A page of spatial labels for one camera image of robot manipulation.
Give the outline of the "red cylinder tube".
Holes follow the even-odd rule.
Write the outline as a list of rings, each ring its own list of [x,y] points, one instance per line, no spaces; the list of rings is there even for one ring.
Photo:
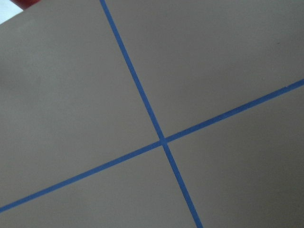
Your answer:
[[[22,10],[28,9],[34,4],[38,3],[40,0],[11,0],[15,5],[17,5]]]

